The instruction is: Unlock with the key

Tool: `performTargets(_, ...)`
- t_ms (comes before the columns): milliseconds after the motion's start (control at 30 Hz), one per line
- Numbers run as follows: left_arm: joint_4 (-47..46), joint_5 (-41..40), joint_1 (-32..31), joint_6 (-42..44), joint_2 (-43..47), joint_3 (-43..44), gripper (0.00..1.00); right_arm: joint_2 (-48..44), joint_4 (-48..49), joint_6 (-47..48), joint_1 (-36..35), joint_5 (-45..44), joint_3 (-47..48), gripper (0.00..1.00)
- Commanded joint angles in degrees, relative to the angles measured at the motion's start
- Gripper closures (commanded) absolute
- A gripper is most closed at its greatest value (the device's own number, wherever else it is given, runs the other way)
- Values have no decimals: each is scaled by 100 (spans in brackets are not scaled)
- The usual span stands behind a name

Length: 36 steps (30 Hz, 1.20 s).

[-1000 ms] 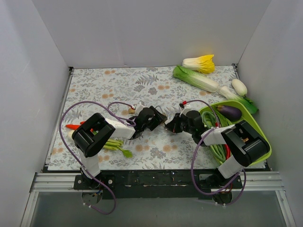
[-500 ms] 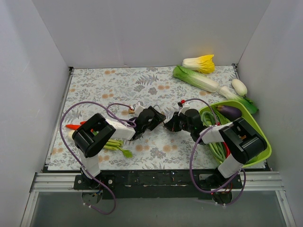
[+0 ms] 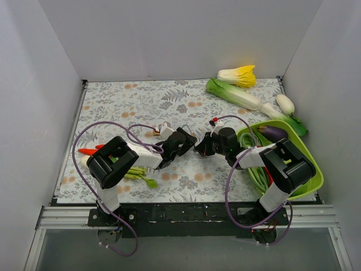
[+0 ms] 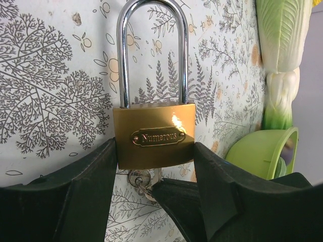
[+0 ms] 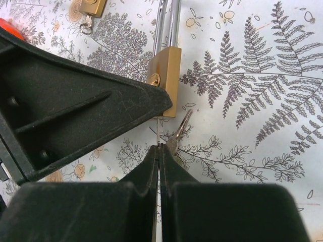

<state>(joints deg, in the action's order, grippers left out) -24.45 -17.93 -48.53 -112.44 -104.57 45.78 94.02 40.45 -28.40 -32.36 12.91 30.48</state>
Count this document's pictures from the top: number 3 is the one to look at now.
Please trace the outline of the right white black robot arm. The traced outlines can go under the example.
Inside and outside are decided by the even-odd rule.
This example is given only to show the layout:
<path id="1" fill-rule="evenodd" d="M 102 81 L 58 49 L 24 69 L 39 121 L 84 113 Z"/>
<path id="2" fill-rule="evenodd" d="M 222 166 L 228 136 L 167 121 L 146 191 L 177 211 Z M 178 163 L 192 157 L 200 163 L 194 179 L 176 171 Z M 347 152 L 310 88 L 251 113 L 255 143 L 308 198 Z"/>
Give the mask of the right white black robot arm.
<path id="1" fill-rule="evenodd" d="M 236 169 L 267 168 L 273 183 L 257 200 L 256 220 L 268 224 L 275 210 L 300 186 L 316 175 L 313 163 L 289 139 L 281 139 L 265 147 L 244 148 L 234 129 L 226 127 L 218 133 L 207 132 L 195 150 L 202 156 L 223 155 Z"/>

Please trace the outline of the large brass padlock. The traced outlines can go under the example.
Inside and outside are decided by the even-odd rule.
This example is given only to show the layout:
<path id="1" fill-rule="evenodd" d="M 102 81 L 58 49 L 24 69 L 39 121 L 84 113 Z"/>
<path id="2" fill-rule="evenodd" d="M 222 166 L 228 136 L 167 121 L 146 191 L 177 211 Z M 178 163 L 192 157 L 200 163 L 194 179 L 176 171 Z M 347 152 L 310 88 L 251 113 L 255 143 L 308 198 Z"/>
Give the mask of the large brass padlock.
<path id="1" fill-rule="evenodd" d="M 191 130 L 191 128 L 187 125 L 187 124 L 184 124 L 182 126 L 182 129 L 185 130 L 188 134 L 190 134 L 191 136 L 193 137 L 196 137 L 194 132 Z"/>

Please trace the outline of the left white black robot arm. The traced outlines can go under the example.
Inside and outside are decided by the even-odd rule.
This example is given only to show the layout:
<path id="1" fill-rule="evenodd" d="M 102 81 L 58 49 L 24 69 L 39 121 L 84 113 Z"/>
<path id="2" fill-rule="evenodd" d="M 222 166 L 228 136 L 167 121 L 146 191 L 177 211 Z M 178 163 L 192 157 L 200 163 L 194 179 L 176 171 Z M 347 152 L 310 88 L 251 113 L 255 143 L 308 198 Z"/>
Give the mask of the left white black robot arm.
<path id="1" fill-rule="evenodd" d="M 173 132 L 168 132 L 166 140 L 160 143 L 164 150 L 162 154 L 127 143 L 122 137 L 116 136 L 91 155 L 86 165 L 96 179 L 96 197 L 99 208 L 102 209 L 102 221 L 109 226 L 119 222 L 117 184 L 131 167 L 154 170 L 168 167 L 176 156 L 184 155 L 196 142 L 196 137 L 182 128 L 177 128 Z"/>

